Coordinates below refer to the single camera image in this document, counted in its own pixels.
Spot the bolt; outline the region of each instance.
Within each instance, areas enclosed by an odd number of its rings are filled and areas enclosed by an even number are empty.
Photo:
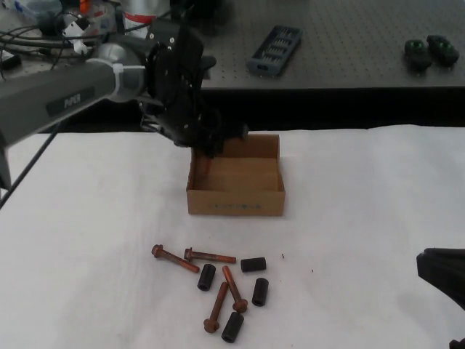
[[[213,310],[211,311],[211,315],[203,322],[203,327],[208,333],[215,333],[215,331],[219,328],[218,316],[221,307],[223,306],[223,301],[226,298],[228,288],[229,286],[227,285],[227,282],[223,282],[221,284],[218,291],[217,300],[215,301],[215,305],[213,306]]]
[[[231,264],[235,264],[236,262],[235,257],[220,256],[218,254],[212,254],[212,253],[196,252],[192,250],[192,247],[184,251],[184,259],[188,261],[211,260],[213,262],[231,263]]]
[[[225,275],[226,282],[230,286],[231,294],[234,298],[234,305],[232,306],[232,309],[238,313],[245,313],[248,303],[240,296],[238,287],[235,285],[233,275],[231,274],[231,270],[227,265],[223,267],[223,274]]]
[[[183,260],[174,254],[169,253],[163,249],[163,245],[155,245],[152,248],[152,254],[155,258],[164,258],[166,260],[171,260],[173,263],[181,265],[183,268],[186,268],[193,273],[198,273],[200,268],[197,265],[190,264],[187,260]]]

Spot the metal table with holes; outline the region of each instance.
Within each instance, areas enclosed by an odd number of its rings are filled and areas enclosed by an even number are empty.
[[[224,24],[203,36],[206,54],[218,64],[204,83],[209,89],[329,89],[370,87],[462,87],[465,67],[433,65],[417,76],[405,69],[403,44],[429,34],[446,36],[465,52],[463,0],[234,0]],[[0,10],[0,28],[20,22]],[[283,75],[251,76],[246,61],[274,25],[304,33]],[[42,71],[44,63],[25,60],[14,75]]]
[[[14,12],[7,11],[0,7],[0,30],[10,31],[12,29],[22,27],[25,23],[22,23]],[[24,33],[23,36],[39,36],[40,31],[31,31]],[[67,60],[61,60],[57,64],[57,68],[67,64]],[[13,79],[14,77],[24,76],[39,71],[48,71],[52,67],[52,61],[40,60],[38,58],[24,57],[20,67],[12,69],[11,71],[5,72],[5,76]]]

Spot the black cylindrical spacer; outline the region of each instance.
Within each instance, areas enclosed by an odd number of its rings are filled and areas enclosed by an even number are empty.
[[[250,258],[248,260],[241,260],[240,269],[243,273],[248,271],[259,271],[267,268],[267,260],[264,257]]]
[[[202,269],[201,278],[198,279],[197,287],[202,291],[210,290],[211,283],[213,282],[213,277],[217,269],[214,265],[205,264]]]
[[[267,302],[268,284],[269,282],[265,278],[258,278],[255,281],[252,303],[257,307],[262,307]]]
[[[244,317],[236,311],[233,312],[230,316],[230,319],[227,321],[226,327],[221,334],[221,338],[225,342],[234,343],[243,322]]]

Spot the open cardboard box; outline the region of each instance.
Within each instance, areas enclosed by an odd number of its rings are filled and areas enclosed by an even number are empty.
[[[282,216],[283,178],[279,167],[279,136],[249,135],[228,140],[211,160],[193,150],[187,182],[190,214]]]

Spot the wire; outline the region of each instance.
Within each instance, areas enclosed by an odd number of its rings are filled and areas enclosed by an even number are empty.
[[[21,35],[21,34],[24,34],[24,33],[28,32],[28,31],[32,31],[32,30],[34,30],[34,29],[36,29],[36,28],[37,28],[36,25],[34,25],[34,26],[29,26],[29,27],[16,28],[16,29],[13,29],[12,31],[10,31],[9,34],[12,35],[12,33],[13,33],[14,31],[18,31],[18,30],[20,30],[20,29],[23,29],[23,30],[22,30],[21,32],[19,32],[18,34],[15,34],[15,35]],[[5,79],[5,76],[4,76],[4,74],[3,74],[3,51],[7,48],[7,45],[8,45],[11,41],[15,40],[15,35],[12,35],[12,37],[11,37],[8,41],[4,42],[3,46],[2,46],[1,49],[0,49],[0,76],[1,76],[1,78],[2,78],[4,81],[6,81],[6,79]]]
[[[65,41],[66,41],[66,38],[63,37],[63,42],[62,42],[62,47],[61,47],[61,49],[60,49],[60,53],[59,53],[58,56],[55,58],[55,61],[53,62],[52,67],[50,68],[51,71],[53,71],[53,69],[57,66],[58,61],[60,60],[61,55],[63,54],[63,50],[65,49]]]
[[[169,16],[173,11],[175,10],[178,10],[178,7],[176,8],[173,8],[173,9],[170,9],[166,12],[164,12],[163,14],[159,15],[158,18],[165,18],[167,16]],[[75,17],[78,17],[76,16],[75,14],[72,14],[71,12],[66,12],[66,14],[68,15],[74,15]],[[129,29],[125,29],[124,30],[124,33],[130,33],[132,31],[136,31],[138,29],[142,29],[142,28],[145,28],[145,27],[148,27],[150,24],[152,23],[143,23],[141,25],[137,25],[133,28],[129,28]],[[2,36],[5,36],[5,35],[10,35],[8,32],[4,32],[4,31],[0,31],[0,35]],[[88,40],[88,39],[100,39],[102,38],[104,35],[106,34],[97,34],[97,35],[87,35],[87,36],[69,36],[67,37],[68,40],[79,40],[79,39],[83,39],[83,40]],[[26,41],[44,41],[44,40],[48,40],[48,41],[61,41],[62,38],[60,36],[49,36],[49,37],[43,37],[43,36],[32,36],[32,37],[28,37],[28,36],[17,36],[16,39],[21,39],[21,40],[26,40]]]
[[[24,178],[28,175],[29,171],[33,168],[33,166],[36,164],[36,162],[41,158],[42,154],[44,151],[49,147],[50,143],[52,143],[53,139],[57,136],[58,132],[60,131],[61,126],[64,124],[64,121],[61,121],[52,131],[50,136],[45,140],[44,144],[39,148],[37,153],[34,155],[34,157],[29,161],[29,163],[26,165],[24,170],[20,173],[18,178],[13,182],[12,187],[7,191],[5,196],[0,200],[0,209],[2,209],[3,206],[5,206],[6,202],[8,199],[13,195],[17,187],[21,184],[21,182],[24,180]]]
[[[37,57],[37,58],[56,58],[57,57],[56,55],[52,55],[52,54],[46,55],[36,50],[28,51],[26,49],[13,49],[9,47],[6,49],[6,51],[17,54],[17,55],[25,55],[25,56]],[[78,55],[61,55],[60,57],[61,60],[72,60],[72,59],[81,59],[81,58],[82,56],[78,56]]]

